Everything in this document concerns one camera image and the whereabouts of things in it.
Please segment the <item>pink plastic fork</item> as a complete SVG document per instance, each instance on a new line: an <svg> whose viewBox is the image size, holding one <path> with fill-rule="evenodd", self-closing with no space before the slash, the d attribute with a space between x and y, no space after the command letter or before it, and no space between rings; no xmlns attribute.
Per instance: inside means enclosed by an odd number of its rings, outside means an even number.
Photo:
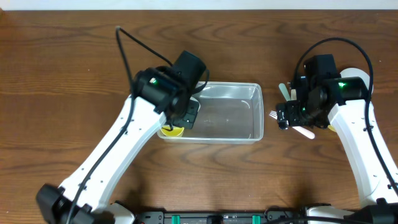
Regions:
<svg viewBox="0 0 398 224"><path fill-rule="evenodd" d="M274 119L277 119L277 113L275 111L271 111L269 113L269 116L274 118ZM293 129L298 131L300 134L304 135L305 137L307 137L309 139L314 139L315 138L315 134L313 132L311 132L311 131L303 128L303 127L294 126Z"/></svg>

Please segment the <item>clear plastic storage container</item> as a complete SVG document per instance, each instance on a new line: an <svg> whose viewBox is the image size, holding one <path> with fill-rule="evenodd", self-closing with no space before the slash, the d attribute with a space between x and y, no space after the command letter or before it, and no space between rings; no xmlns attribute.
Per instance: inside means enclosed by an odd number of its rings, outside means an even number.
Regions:
<svg viewBox="0 0 398 224"><path fill-rule="evenodd" d="M264 103L257 83L208 82L193 96L201 108L192 129L164 141L199 144L253 144L264 136Z"/></svg>

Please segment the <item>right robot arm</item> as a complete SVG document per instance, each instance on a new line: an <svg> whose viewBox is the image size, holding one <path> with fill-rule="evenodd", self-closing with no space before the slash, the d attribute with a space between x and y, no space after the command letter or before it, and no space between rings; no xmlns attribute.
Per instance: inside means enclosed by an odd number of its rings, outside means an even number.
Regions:
<svg viewBox="0 0 398 224"><path fill-rule="evenodd" d="M366 104L369 77L357 68L339 72L331 54L304 63L294 78L292 99L276 106L280 129L332 126L352 168L361 208L341 210L329 204L310 205L294 215L296 223L318 223L320 217L341 222L397 223L397 166Z"/></svg>

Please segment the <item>yellow plastic bowl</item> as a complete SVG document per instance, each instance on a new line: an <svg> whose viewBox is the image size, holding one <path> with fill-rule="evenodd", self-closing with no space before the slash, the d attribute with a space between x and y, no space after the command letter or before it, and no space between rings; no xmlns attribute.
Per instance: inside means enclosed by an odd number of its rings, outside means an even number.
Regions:
<svg viewBox="0 0 398 224"><path fill-rule="evenodd" d="M336 132L335 129L334 129L334 127L333 127L332 125L328 125L328 129L330 129L330 130L333 131L333 132Z"/></svg>

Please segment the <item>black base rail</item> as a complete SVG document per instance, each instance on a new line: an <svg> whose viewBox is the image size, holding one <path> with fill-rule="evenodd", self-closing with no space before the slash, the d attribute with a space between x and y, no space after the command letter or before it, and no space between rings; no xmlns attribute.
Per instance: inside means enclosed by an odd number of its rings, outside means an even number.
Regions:
<svg viewBox="0 0 398 224"><path fill-rule="evenodd" d="M269 221L302 217L300 212L271 208L265 212L144 212L136 216L136 224L265 224Z"/></svg>

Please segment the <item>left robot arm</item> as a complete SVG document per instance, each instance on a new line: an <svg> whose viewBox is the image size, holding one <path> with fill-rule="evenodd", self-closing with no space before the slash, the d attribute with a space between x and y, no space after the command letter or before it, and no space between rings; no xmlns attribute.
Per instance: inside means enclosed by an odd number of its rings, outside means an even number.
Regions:
<svg viewBox="0 0 398 224"><path fill-rule="evenodd" d="M192 96L206 68L159 66L129 79L131 94L114 124L82 165L58 187L45 184L36 201L46 223L134 223L111 203L120 178L146 142L164 125L192 128L199 103Z"/></svg>

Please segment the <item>mint green plastic spoon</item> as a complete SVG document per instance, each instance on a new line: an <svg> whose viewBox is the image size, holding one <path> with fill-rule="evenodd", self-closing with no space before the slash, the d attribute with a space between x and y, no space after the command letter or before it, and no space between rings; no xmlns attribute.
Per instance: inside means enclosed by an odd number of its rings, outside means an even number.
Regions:
<svg viewBox="0 0 398 224"><path fill-rule="evenodd" d="M290 94L289 94L289 91L284 83L279 84L279 90L282 93L285 100L290 101Z"/></svg>

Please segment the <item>white plastic cup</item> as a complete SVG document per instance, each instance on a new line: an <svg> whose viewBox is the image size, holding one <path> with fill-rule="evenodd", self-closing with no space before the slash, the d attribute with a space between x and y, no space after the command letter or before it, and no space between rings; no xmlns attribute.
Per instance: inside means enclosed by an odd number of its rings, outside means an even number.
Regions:
<svg viewBox="0 0 398 224"><path fill-rule="evenodd" d="M194 98L194 97L190 97L190 100L192 100L192 101L195 101L195 102L197 102L198 103L198 111L200 110L200 108L201 108L201 104L200 104L200 102L196 99L196 98Z"/></svg>

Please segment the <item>yellow plastic cup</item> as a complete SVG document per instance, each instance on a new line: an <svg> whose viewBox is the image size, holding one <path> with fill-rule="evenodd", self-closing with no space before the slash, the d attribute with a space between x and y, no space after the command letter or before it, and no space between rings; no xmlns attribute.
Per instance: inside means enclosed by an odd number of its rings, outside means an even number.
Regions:
<svg viewBox="0 0 398 224"><path fill-rule="evenodd" d="M161 133L166 136L166 137L171 137L171 138L179 138L183 136L185 128L180 128L180 127L170 127L170 126L163 126L161 128Z"/></svg>

